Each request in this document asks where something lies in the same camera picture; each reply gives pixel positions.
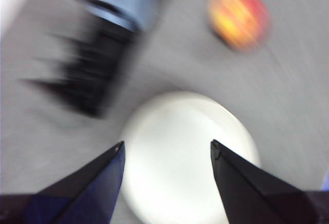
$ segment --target white round object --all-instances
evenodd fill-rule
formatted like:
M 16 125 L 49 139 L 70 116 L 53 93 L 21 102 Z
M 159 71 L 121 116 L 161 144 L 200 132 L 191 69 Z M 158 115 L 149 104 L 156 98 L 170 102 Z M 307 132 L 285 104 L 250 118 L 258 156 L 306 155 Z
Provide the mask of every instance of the white round object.
M 170 92 L 146 102 L 121 139 L 126 147 L 122 192 L 145 224 L 228 223 L 213 176 L 213 139 L 260 165 L 241 122 L 192 92 Z

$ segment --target black object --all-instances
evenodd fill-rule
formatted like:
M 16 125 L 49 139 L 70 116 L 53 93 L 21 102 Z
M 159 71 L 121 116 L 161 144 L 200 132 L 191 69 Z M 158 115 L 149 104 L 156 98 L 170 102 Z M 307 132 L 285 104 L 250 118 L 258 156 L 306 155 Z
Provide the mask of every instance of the black object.
M 329 224 L 329 192 L 297 189 L 216 140 L 211 160 L 230 224 Z
M 134 35 L 119 25 L 97 18 L 89 42 L 75 42 L 77 56 L 63 64 L 61 79 L 30 83 L 83 114 L 99 117 L 106 107 L 109 92 L 116 90 L 125 53 Z
M 109 224 L 121 186 L 124 158 L 121 142 L 34 195 L 2 195 L 0 223 Z

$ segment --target orange ball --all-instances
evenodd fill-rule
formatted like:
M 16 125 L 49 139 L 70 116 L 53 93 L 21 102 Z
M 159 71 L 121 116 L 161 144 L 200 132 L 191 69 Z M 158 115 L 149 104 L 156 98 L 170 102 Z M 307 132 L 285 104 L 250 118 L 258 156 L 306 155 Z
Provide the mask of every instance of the orange ball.
M 210 0 L 209 15 L 215 32 L 238 50 L 256 46 L 269 26 L 261 0 Z

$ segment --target white disc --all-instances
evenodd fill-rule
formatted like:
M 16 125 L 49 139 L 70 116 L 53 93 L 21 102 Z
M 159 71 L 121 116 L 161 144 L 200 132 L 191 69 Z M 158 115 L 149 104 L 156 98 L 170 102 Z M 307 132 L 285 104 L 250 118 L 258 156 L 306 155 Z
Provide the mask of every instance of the white disc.
M 122 192 L 145 224 L 228 223 L 213 176 L 213 139 L 260 165 L 241 122 L 192 92 L 169 92 L 146 102 L 121 139 L 126 147 Z

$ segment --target gray floor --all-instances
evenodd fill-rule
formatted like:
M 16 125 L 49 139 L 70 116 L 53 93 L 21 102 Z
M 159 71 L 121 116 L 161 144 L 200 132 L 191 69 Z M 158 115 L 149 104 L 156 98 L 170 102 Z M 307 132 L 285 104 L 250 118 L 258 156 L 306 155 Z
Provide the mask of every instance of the gray floor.
M 2 41 L 2 193 L 38 191 L 73 172 L 117 142 L 143 101 L 177 89 L 240 119 L 264 169 L 318 189 L 329 167 L 329 0 L 263 1 L 271 33 L 258 50 L 237 53 L 209 30 L 207 0 L 164 0 L 107 117 L 94 120 L 20 81 L 53 77 L 69 52 L 49 34 L 77 36 L 88 20 L 77 1 L 29 0 Z M 113 223 L 140 223 L 122 197 Z

